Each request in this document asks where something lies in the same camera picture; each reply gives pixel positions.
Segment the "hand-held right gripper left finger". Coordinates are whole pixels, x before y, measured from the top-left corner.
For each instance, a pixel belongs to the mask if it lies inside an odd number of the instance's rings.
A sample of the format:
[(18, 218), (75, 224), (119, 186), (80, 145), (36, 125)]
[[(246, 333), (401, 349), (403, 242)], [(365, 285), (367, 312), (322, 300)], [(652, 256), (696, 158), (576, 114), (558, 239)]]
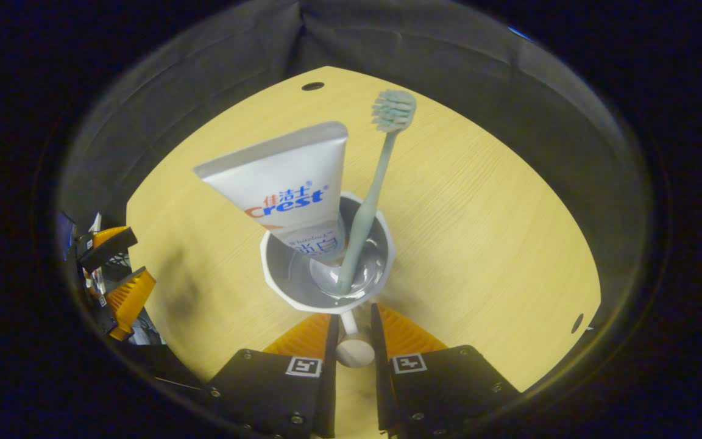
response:
[(207, 383), (211, 410), (261, 438), (334, 437), (338, 344), (339, 317), (314, 314), (240, 349)]

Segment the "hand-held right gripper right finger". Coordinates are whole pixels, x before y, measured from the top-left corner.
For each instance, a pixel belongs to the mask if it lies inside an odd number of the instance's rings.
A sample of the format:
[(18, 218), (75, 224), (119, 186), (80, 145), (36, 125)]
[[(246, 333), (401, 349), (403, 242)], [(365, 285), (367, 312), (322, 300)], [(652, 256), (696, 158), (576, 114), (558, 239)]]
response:
[(519, 396), (475, 347), (449, 347), (400, 312), (371, 306), (378, 427), (389, 437), (469, 437)]

